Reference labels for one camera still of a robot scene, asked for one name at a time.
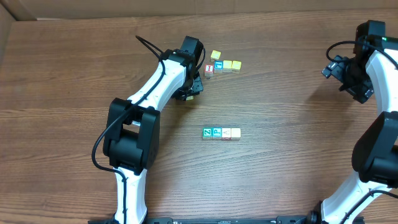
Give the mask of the green letter Z block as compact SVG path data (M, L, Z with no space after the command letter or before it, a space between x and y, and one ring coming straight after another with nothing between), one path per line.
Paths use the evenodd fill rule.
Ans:
M202 129L202 138L204 140L209 140L213 138L212 128L203 128Z

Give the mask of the blue letter P block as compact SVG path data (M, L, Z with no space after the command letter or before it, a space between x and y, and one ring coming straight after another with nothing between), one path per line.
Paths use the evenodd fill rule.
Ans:
M222 128L215 127L211 129L212 138L213 139L221 139L222 138Z

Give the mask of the white ice cream block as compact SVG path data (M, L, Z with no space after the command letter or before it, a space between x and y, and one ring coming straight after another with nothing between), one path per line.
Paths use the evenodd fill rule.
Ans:
M223 140L231 140L231 128L221 128L221 138Z

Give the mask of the yellow letter K block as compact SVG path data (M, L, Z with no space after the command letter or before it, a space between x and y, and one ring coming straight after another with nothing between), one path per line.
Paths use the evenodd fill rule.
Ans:
M240 140L240 139L241 139L241 129L231 128L231 140Z

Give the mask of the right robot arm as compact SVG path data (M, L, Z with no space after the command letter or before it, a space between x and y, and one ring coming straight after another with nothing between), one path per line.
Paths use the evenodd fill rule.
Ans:
M397 197L397 39L386 36L384 22L368 20L351 43L354 57L330 58L322 75L360 103L375 96L377 118L354 146L351 175L300 223L363 223L359 214L373 200Z

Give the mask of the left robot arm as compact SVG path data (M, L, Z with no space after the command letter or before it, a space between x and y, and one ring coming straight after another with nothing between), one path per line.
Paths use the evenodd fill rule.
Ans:
M103 143L109 159L105 170L117 182L118 205L108 223L146 222L146 175L160 146L160 113L169 99L187 101L203 91L199 69L205 48L197 38L186 36L180 48L166 51L138 39L155 54L158 66L138 92L111 102L106 128L95 142Z

